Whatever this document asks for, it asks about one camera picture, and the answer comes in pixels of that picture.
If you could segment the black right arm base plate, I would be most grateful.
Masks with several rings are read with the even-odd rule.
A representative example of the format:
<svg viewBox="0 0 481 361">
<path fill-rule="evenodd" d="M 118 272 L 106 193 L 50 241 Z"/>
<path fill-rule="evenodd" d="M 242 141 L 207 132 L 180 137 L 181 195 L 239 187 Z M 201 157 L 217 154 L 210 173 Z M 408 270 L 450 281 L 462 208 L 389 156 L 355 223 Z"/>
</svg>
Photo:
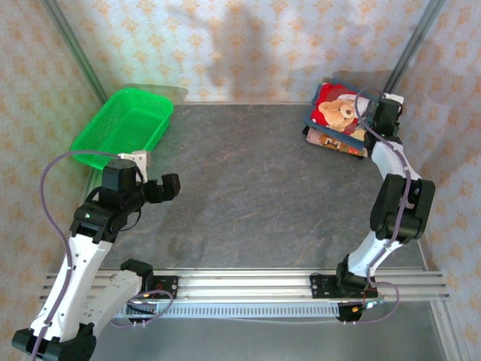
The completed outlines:
<svg viewBox="0 0 481 361">
<path fill-rule="evenodd" d="M 314 299 L 375 299 L 379 295 L 376 288 L 366 284 L 338 283 L 335 275 L 312 273 L 309 281 Z"/>
</svg>

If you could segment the aluminium mounting rail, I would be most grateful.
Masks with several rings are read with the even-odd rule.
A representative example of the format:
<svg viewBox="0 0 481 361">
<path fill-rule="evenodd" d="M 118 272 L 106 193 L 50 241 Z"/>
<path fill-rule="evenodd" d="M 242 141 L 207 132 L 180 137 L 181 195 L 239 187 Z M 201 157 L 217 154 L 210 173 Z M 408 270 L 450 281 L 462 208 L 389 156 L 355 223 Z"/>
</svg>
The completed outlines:
<svg viewBox="0 0 481 361">
<path fill-rule="evenodd" d="M 314 302 L 309 276 L 312 268 L 172 268 L 155 275 L 177 276 L 177 301 L 187 303 Z M 375 274 L 378 292 L 402 302 L 450 299 L 440 271 L 421 268 L 381 268 Z"/>
</svg>

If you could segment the aluminium frame post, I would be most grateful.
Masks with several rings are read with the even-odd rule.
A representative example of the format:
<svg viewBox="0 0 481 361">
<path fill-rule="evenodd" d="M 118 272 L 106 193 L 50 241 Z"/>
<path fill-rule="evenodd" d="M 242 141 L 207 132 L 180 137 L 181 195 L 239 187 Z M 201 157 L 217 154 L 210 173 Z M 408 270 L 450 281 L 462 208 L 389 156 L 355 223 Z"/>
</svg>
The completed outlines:
<svg viewBox="0 0 481 361">
<path fill-rule="evenodd" d="M 431 310 L 434 314 L 437 331 L 440 336 L 446 361 L 462 361 L 446 303 L 442 301 L 432 301 Z"/>
<path fill-rule="evenodd" d="M 43 5 L 48 16 L 52 20 L 53 25 L 56 27 L 62 40 L 80 67 L 80 70 L 94 92 L 95 97 L 103 105 L 108 100 L 107 93 L 104 90 L 104 87 L 102 86 L 97 74 L 95 73 L 95 70 L 92 67 L 92 64 L 89 61 L 86 53 L 81 47 L 81 44 L 77 39 L 77 36 L 75 35 L 67 17 L 64 15 L 58 1 L 40 0 L 40 3 Z"/>
<path fill-rule="evenodd" d="M 392 70 L 386 85 L 383 88 L 385 93 L 393 93 L 395 88 L 401 83 L 403 75 L 409 68 L 410 63 L 414 59 L 416 52 L 421 47 L 423 41 L 428 36 L 431 27 L 437 20 L 440 12 L 443 10 L 446 0 L 429 0 L 425 10 L 422 13 L 418 23 L 414 27 L 413 33 L 409 41 L 404 47 L 401 56 L 394 69 Z"/>
</svg>

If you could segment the aluminium table back rail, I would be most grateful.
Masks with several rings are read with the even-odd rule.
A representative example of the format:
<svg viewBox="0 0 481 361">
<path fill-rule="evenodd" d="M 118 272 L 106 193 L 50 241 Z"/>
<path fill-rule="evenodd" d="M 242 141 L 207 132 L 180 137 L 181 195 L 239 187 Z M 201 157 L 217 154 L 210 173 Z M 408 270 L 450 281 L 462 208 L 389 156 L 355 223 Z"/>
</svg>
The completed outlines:
<svg viewBox="0 0 481 361">
<path fill-rule="evenodd" d="M 256 102 L 256 101 L 239 101 L 239 102 L 175 102 L 174 106 L 181 106 L 181 105 L 310 105 L 310 102 L 301 102 L 301 101 L 274 101 L 274 102 Z"/>
</svg>

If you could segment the aluminium lower frame post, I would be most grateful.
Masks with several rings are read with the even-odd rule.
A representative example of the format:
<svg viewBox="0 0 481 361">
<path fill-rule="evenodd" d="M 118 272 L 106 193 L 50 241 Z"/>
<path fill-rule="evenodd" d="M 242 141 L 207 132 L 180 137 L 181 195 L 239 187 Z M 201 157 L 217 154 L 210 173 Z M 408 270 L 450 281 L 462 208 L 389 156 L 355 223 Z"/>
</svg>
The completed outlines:
<svg viewBox="0 0 481 361">
<path fill-rule="evenodd" d="M 437 331 L 440 336 L 446 361 L 462 361 L 446 303 L 442 301 L 432 301 L 431 310 L 434 314 Z"/>
</svg>

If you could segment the green plastic basket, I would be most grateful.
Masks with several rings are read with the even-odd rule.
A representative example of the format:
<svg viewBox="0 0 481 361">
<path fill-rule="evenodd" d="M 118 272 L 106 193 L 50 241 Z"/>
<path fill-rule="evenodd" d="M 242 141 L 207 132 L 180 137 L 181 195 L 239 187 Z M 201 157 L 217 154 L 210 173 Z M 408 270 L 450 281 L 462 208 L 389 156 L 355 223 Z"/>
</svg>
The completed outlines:
<svg viewBox="0 0 481 361">
<path fill-rule="evenodd" d="M 173 112 L 170 99 L 140 89 L 121 89 L 89 121 L 71 150 L 152 151 L 167 131 Z"/>
</svg>

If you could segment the red t-shirt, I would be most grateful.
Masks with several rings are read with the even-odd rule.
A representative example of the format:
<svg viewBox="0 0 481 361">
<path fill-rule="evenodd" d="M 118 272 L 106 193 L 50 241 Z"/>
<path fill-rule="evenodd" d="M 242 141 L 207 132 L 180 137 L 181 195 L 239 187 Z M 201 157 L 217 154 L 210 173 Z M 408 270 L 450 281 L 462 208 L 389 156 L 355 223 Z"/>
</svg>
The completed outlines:
<svg viewBox="0 0 481 361">
<path fill-rule="evenodd" d="M 321 129 L 334 131 L 335 135 L 363 141 L 366 130 L 360 125 L 358 114 L 365 115 L 370 101 L 359 96 L 355 107 L 355 98 L 356 93 L 341 84 L 323 83 L 316 96 L 310 122 L 321 126 Z"/>
</svg>

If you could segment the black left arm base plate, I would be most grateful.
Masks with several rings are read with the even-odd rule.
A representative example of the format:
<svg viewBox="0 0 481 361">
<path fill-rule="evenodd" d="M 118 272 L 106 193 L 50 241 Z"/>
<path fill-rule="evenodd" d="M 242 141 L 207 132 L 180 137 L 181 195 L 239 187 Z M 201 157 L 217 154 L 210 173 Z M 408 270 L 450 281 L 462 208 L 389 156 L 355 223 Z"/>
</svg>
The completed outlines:
<svg viewBox="0 0 481 361">
<path fill-rule="evenodd" d="M 179 284 L 179 277 L 175 275 L 153 275 L 146 283 L 144 292 L 154 290 L 167 291 L 175 299 L 177 298 L 177 289 Z"/>
</svg>

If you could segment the blue folded t-shirt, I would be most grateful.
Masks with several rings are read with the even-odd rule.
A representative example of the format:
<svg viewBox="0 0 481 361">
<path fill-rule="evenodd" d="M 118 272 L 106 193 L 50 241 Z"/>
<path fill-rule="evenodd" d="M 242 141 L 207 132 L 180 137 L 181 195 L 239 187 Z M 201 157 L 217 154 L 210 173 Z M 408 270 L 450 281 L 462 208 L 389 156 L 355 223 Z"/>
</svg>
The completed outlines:
<svg viewBox="0 0 481 361">
<path fill-rule="evenodd" d="M 321 126 L 317 126 L 310 122 L 311 111 L 314 109 L 314 102 L 316 96 L 319 93 L 319 88 L 322 84 L 318 85 L 315 96 L 311 102 L 311 106 L 304 117 L 304 130 L 307 141 L 311 144 L 316 144 L 321 147 L 337 150 L 342 153 L 350 153 L 354 156 L 365 156 L 364 141 L 357 141 L 355 139 L 348 139 L 346 135 L 335 135 L 334 131 L 327 129 L 321 129 Z M 357 107 L 358 96 L 355 98 L 355 107 Z"/>
</svg>

